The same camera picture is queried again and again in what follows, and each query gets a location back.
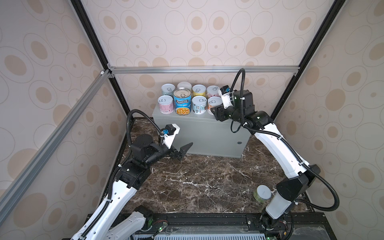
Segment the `peach label white-lid can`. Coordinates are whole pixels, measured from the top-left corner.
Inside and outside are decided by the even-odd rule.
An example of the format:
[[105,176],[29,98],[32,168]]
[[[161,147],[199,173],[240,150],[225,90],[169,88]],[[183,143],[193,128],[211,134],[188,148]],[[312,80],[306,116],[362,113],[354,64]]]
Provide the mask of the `peach label white-lid can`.
[[212,113],[212,108],[213,107],[217,107],[217,106],[220,106],[222,104],[222,98],[221,97],[217,97],[217,96],[213,96],[213,97],[210,97],[208,99],[208,113],[210,115],[214,115]]

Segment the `blue label white-lid can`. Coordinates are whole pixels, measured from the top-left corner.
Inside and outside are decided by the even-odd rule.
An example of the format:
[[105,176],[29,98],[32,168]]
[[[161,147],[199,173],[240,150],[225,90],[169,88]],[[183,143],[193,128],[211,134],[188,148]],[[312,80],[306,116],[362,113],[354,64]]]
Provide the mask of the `blue label white-lid can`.
[[192,112],[202,115],[207,110],[207,98],[204,96],[195,96],[192,98]]

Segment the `yellow label white-lid can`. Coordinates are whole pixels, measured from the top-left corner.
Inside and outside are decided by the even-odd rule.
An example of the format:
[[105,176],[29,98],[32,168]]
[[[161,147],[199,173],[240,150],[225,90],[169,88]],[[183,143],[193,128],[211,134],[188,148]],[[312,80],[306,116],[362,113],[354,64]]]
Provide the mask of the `yellow label white-lid can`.
[[196,96],[206,97],[207,88],[204,85],[194,85],[192,87],[193,98]]

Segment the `pink label white-lid can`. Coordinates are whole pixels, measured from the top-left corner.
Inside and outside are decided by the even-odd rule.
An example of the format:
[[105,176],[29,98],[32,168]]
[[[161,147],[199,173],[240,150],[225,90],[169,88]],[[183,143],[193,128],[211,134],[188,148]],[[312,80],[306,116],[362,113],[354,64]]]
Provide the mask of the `pink label white-lid can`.
[[170,114],[174,111],[174,99],[172,96],[163,95],[158,98],[159,109],[162,114]]

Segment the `green orange label can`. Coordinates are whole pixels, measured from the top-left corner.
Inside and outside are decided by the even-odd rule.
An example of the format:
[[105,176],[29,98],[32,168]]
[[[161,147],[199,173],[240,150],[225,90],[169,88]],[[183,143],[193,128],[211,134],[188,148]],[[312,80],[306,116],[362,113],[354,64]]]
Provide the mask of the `green orange label can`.
[[179,89],[179,88],[184,88],[184,89],[188,89],[188,90],[192,90],[192,84],[191,83],[189,83],[189,82],[180,82],[180,83],[178,83],[178,85],[177,85],[177,88]]

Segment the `teal label white-lid can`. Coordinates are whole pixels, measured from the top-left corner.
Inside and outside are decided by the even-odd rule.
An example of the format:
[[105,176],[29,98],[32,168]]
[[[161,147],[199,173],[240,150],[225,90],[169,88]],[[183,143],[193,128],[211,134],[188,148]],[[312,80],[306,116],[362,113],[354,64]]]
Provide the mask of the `teal label white-lid can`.
[[161,87],[162,95],[173,97],[175,89],[176,89],[176,87],[173,84],[164,84]]

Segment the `green yellow label can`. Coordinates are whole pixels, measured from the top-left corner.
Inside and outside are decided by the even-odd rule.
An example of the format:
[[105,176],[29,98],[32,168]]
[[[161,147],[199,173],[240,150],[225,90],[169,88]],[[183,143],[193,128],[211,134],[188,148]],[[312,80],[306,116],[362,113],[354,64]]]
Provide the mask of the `green yellow label can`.
[[266,185],[259,185],[256,190],[254,190],[254,198],[256,201],[263,203],[269,200],[272,197],[272,192],[270,188]]

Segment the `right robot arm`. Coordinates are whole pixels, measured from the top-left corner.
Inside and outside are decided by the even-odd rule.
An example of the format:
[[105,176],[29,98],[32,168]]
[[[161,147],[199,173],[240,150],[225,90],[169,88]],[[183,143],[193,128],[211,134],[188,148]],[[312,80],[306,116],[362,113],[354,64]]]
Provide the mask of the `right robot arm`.
[[230,119],[249,130],[267,147],[286,176],[277,184],[277,193],[262,211],[262,226],[272,230],[281,216],[295,205],[298,197],[313,183],[320,169],[314,166],[315,173],[311,173],[305,168],[307,161],[285,144],[272,118],[264,111],[255,111],[251,92],[245,91],[241,96],[239,91],[231,93],[230,88],[225,86],[218,94],[222,104],[211,108],[216,120],[223,122]]

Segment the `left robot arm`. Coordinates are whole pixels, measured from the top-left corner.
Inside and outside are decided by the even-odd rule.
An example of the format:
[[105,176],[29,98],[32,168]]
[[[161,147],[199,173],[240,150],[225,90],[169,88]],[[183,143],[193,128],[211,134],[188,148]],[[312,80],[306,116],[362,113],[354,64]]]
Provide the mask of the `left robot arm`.
[[135,140],[127,136],[130,156],[114,171],[106,197],[84,226],[73,235],[74,240],[128,240],[136,232],[152,227],[153,212],[143,206],[137,207],[116,226],[113,223],[150,176],[150,167],[154,163],[164,157],[182,160],[193,146],[193,143],[188,143],[177,150],[173,146],[176,135],[161,134],[158,144],[148,134],[140,135]]

